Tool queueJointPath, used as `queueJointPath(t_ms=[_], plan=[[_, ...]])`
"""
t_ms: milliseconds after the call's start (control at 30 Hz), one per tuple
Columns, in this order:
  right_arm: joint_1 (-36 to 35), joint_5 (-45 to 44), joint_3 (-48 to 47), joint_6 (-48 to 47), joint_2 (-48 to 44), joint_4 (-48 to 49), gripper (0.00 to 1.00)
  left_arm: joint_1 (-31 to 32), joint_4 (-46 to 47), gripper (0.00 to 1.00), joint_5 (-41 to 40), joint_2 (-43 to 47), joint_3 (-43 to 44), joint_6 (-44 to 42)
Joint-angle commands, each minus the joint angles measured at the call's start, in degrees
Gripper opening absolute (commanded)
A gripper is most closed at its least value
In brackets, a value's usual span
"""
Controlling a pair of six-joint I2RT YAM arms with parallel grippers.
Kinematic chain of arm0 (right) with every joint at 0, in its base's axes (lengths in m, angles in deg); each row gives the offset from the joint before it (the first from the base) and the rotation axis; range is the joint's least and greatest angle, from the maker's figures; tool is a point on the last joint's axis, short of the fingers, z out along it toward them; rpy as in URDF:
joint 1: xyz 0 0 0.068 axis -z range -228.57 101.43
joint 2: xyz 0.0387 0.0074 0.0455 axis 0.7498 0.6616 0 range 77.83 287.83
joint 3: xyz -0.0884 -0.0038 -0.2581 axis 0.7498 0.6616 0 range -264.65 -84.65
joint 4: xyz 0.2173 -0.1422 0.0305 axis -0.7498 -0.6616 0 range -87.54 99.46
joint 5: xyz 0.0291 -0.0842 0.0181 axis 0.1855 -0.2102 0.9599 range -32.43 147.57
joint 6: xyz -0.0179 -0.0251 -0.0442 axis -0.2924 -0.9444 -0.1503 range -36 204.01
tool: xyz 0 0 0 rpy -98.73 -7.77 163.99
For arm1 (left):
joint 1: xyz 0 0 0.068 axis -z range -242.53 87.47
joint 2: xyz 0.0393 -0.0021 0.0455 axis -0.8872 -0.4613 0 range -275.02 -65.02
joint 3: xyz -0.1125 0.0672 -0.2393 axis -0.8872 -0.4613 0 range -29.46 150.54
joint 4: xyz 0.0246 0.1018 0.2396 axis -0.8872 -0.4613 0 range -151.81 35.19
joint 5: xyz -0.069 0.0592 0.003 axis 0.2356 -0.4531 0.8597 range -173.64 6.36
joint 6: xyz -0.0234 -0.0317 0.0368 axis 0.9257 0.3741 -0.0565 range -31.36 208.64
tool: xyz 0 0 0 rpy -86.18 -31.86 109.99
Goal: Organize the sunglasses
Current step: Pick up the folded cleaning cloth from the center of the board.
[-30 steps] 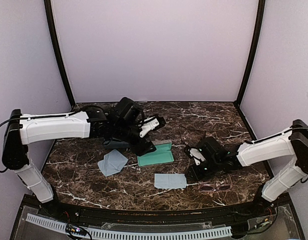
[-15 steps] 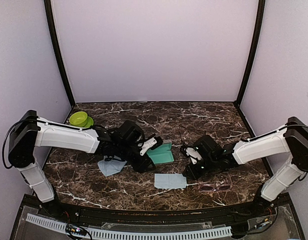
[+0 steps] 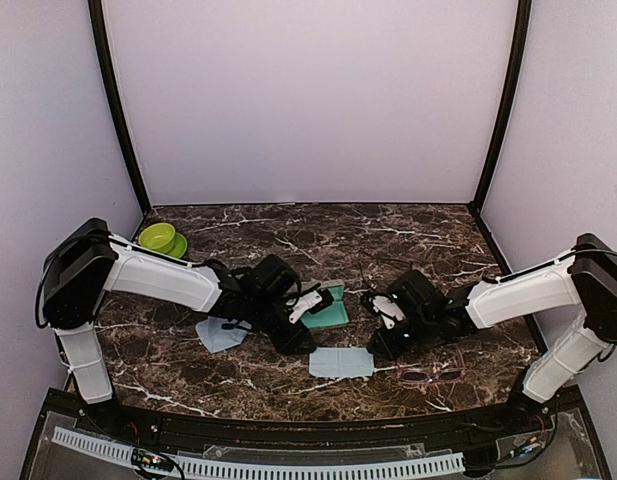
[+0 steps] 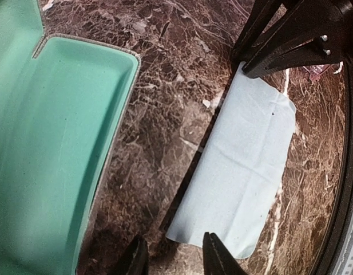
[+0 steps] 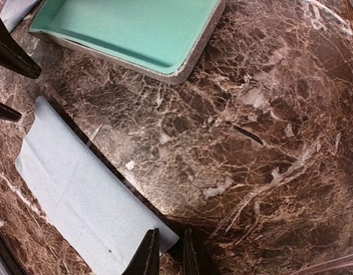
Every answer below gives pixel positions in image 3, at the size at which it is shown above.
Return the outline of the pink frame sunglasses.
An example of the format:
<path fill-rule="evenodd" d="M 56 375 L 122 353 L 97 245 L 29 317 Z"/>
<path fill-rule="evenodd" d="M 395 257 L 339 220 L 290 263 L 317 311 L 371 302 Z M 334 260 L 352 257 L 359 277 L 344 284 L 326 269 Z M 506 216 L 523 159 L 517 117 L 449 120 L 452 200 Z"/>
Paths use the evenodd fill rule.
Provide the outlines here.
<path fill-rule="evenodd" d="M 434 369 L 403 369 L 398 374 L 398 380 L 407 385 L 453 383 L 460 380 L 464 370 L 452 368 L 446 370 Z"/>

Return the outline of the teal glasses case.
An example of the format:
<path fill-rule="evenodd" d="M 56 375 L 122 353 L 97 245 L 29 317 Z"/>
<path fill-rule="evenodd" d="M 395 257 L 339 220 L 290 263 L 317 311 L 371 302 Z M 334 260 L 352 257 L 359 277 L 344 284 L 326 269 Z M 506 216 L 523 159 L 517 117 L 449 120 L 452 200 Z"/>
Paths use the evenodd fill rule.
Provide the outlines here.
<path fill-rule="evenodd" d="M 343 301 L 344 291 L 342 281 L 329 281 L 319 286 L 316 292 L 326 300 L 331 300 L 331 303 L 316 313 L 304 313 L 301 317 L 303 324 L 310 330 L 347 325 L 349 317 Z"/>

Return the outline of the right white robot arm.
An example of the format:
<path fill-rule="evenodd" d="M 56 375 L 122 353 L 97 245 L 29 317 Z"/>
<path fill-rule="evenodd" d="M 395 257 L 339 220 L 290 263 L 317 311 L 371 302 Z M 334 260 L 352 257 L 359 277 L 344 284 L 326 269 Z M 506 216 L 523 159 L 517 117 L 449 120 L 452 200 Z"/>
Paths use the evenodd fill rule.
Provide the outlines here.
<path fill-rule="evenodd" d="M 367 350 L 390 361 L 429 341 L 455 340 L 516 317 L 578 307 L 571 326 L 521 375 L 513 400 L 499 410 L 499 426 L 518 434 L 535 420 L 537 405 L 617 345 L 617 251 L 586 233 L 571 249 L 521 272 L 442 292 L 422 272 L 410 270 L 386 292 L 365 293 L 362 303 L 383 321 Z"/>

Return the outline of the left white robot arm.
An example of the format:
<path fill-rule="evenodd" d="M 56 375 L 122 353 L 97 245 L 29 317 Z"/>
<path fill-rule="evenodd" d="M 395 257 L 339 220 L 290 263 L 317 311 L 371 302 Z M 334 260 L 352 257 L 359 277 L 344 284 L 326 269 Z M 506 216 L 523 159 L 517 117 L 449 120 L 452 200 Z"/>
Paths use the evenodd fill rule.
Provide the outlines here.
<path fill-rule="evenodd" d="M 94 322 L 107 292 L 126 292 L 182 305 L 264 333 L 282 355 L 312 353 L 316 344 L 302 322 L 299 275 L 280 257 L 229 269 L 216 260 L 190 263 L 145 249 L 91 218 L 45 259 L 35 295 L 35 321 L 59 340 L 89 417 L 108 436 L 129 427 L 114 401 Z"/>

